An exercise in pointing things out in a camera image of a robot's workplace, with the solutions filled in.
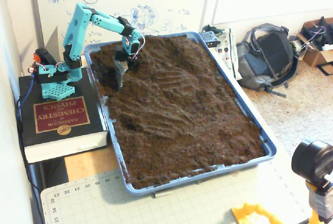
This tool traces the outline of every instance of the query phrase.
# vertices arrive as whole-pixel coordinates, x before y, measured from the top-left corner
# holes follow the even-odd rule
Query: blue tray
[[[209,55],[212,57],[212,59],[215,60],[215,58],[213,57],[213,55],[208,50],[208,47],[206,46],[206,44],[204,43],[204,41],[202,40],[200,35],[195,33],[195,32],[186,32],[186,33],[163,35],[161,37],[172,37],[172,36],[180,36],[180,35],[187,35],[187,37],[190,38],[192,41],[200,43],[201,45],[203,45],[205,47],[205,49],[207,50],[207,52],[209,53]],[[97,51],[100,50],[101,46],[109,45],[109,44],[112,44],[112,43],[114,43],[114,42],[92,44],[92,45],[86,46],[85,49],[84,49],[84,55],[85,55],[86,61],[88,63],[88,67],[89,67],[88,71],[89,71],[89,75],[90,75],[90,78],[91,78],[91,82],[93,83],[93,86],[95,87],[97,93],[98,93],[98,90],[97,90],[97,86],[96,86],[96,83],[95,83],[97,78],[94,78],[93,73],[91,72],[91,69],[90,69],[90,65],[92,64],[92,61],[91,61],[91,58],[90,58],[90,53],[97,52]],[[217,62],[216,62],[216,65],[220,68],[220,71],[222,72],[224,78],[229,82],[231,87],[234,89],[234,92],[237,95],[237,98],[235,98],[235,100],[236,100],[238,106],[241,108],[243,114],[252,117],[252,119],[257,124],[257,126],[259,126],[262,129],[261,135],[258,138],[262,141],[262,146],[263,146],[263,148],[266,152],[266,156],[259,157],[259,158],[256,158],[256,159],[252,159],[252,160],[250,160],[250,161],[248,161],[247,163],[244,163],[244,164],[235,164],[235,165],[231,165],[231,166],[213,165],[212,167],[215,168],[215,170],[211,171],[211,172],[203,173],[203,174],[196,175],[196,176],[193,176],[193,177],[183,177],[183,178],[175,179],[175,180],[170,181],[167,184],[157,186],[157,187],[151,186],[151,187],[147,187],[147,188],[143,188],[143,189],[134,189],[131,183],[126,183],[126,181],[125,181],[124,173],[127,174],[127,168],[126,168],[126,164],[125,164],[120,146],[118,144],[117,138],[116,138],[115,133],[114,133],[114,128],[113,128],[113,124],[112,124],[112,122],[114,120],[112,120],[109,117],[109,113],[108,113],[107,108],[103,107],[104,118],[108,123],[108,127],[109,127],[109,130],[110,130],[110,135],[111,135],[111,141],[112,141],[116,156],[118,158],[117,160],[118,160],[118,163],[119,163],[119,167],[121,168],[122,179],[125,183],[126,189],[131,194],[133,194],[133,195],[144,195],[144,194],[152,193],[152,192],[155,192],[155,191],[160,191],[160,190],[170,188],[170,187],[174,187],[174,186],[178,186],[178,185],[181,185],[181,184],[184,184],[184,183],[189,183],[189,182],[200,180],[200,179],[203,179],[203,178],[208,178],[208,177],[223,174],[223,173],[226,173],[226,172],[231,172],[231,171],[234,171],[234,170],[237,170],[237,169],[253,166],[253,165],[271,160],[275,156],[276,147],[273,144],[273,142],[271,141],[270,137],[268,136],[266,131],[262,128],[262,126],[260,125],[258,120],[254,117],[253,113],[250,111],[249,107],[246,105],[246,103],[244,102],[244,100],[242,99],[240,94],[238,93],[237,89],[232,85],[232,83],[230,82],[229,77],[223,72],[222,68],[218,65]]]

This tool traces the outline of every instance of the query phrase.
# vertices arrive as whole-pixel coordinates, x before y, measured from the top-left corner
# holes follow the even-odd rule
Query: backpack
[[[256,30],[267,34],[257,39]],[[288,40],[288,32],[286,27],[265,23],[252,28],[242,42],[237,43],[238,71],[242,76],[238,83],[242,87],[286,97],[272,90],[280,85],[289,87],[287,81],[297,70],[299,53]]]

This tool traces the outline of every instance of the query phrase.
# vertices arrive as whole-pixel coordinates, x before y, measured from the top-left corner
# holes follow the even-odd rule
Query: black book
[[[20,94],[29,90],[31,77],[19,78]],[[107,145],[107,125],[86,68],[82,79],[68,84],[75,93],[62,99],[42,98],[34,81],[21,107],[23,144],[28,163],[75,154]]]

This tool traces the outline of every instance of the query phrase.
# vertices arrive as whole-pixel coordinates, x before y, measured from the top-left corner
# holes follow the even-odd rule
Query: cardboard box
[[[314,24],[317,25],[319,23],[319,21],[320,20],[308,21],[308,22],[304,23],[303,26],[305,28],[309,29],[309,28],[312,28],[314,26]],[[333,18],[325,18],[325,21],[328,24],[333,24]],[[301,34],[297,34],[297,36],[304,42],[308,41],[308,39],[306,39]],[[315,45],[310,44],[310,50],[308,50],[305,53],[303,60],[311,67],[315,67],[316,65],[319,65],[319,64],[326,64],[328,62],[333,61],[333,50],[319,51],[319,50],[317,50]]]

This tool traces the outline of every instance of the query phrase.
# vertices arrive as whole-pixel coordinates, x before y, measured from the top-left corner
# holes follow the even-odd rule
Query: dirt
[[[134,188],[265,155],[260,129],[242,114],[235,93],[200,44],[185,36],[147,36],[119,92],[112,61],[116,45],[92,53],[92,69],[100,94],[108,96]]]

